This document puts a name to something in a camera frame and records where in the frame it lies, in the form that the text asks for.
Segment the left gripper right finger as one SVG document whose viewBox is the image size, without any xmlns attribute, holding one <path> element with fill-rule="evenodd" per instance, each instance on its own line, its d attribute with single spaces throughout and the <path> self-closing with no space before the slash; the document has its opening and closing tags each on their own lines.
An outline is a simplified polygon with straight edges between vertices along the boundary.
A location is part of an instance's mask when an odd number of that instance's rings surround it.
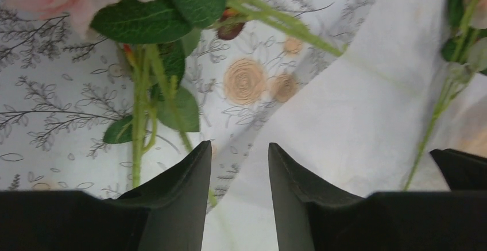
<svg viewBox="0 0 487 251">
<path fill-rule="evenodd" d="M 325 181 L 277 143 L 268 148 L 279 250 L 358 250 L 351 234 L 361 197 Z"/>
</svg>

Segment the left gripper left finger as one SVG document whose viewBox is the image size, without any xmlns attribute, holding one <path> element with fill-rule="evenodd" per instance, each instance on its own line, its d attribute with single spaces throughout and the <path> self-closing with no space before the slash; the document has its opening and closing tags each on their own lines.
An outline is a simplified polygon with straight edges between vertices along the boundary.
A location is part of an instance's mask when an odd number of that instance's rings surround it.
<svg viewBox="0 0 487 251">
<path fill-rule="evenodd" d="M 182 161 L 109 202 L 136 214 L 125 250 L 201 250 L 212 147 L 202 141 Z"/>
</svg>

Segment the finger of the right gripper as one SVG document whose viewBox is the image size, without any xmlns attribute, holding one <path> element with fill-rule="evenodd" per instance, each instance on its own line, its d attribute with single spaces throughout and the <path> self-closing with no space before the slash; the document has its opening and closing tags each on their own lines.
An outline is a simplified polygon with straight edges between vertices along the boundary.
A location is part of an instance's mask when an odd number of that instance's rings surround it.
<svg viewBox="0 0 487 251">
<path fill-rule="evenodd" d="M 452 191 L 486 191 L 486 157 L 455 149 L 430 152 Z"/>
</svg>

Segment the white wrapping paper sheet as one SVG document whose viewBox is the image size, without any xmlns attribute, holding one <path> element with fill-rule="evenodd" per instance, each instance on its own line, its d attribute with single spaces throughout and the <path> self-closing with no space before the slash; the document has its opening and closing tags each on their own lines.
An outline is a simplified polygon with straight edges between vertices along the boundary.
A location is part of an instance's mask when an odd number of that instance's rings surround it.
<svg viewBox="0 0 487 251">
<path fill-rule="evenodd" d="M 376 0 L 345 54 L 281 106 L 208 218 L 203 250 L 279 250 L 268 148 L 361 200 L 358 250 L 485 250 L 485 192 L 456 192 L 430 155 L 403 191 L 446 77 L 446 0 Z M 434 130 L 451 136 L 448 111 Z"/>
</svg>

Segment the pink fake flower stem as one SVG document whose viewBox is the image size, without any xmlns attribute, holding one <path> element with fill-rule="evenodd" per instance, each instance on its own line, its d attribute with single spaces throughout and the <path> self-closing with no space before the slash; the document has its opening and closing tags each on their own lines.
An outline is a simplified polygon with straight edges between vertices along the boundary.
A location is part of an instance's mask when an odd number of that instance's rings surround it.
<svg viewBox="0 0 487 251">
<path fill-rule="evenodd" d="M 175 107 L 179 88 L 177 75 L 168 75 L 161 45 L 170 45 L 184 55 L 180 40 L 195 29 L 218 21 L 226 0 L 3 0 L 5 6 L 48 20 L 68 14 L 71 28 L 83 39 L 104 36 L 121 45 L 132 69 L 134 106 L 130 122 L 112 133 L 116 143 L 132 135 L 132 181 L 141 183 L 141 160 L 153 145 L 146 128 L 157 129 L 156 107 L 149 100 L 150 77 L 154 76 L 170 108 Z"/>
<path fill-rule="evenodd" d="M 343 55 L 340 49 L 312 34 L 308 26 L 301 20 L 272 8 L 262 0 L 226 0 L 226 6 L 233 15 L 224 21 L 215 22 L 210 28 L 219 29 L 223 26 L 256 20 L 333 56 L 340 57 Z"/>
<path fill-rule="evenodd" d="M 440 49 L 446 77 L 434 104 L 431 119 L 409 171 L 403 191 L 410 189 L 440 117 L 476 74 L 486 74 L 486 0 L 446 0 L 450 36 Z"/>
</svg>

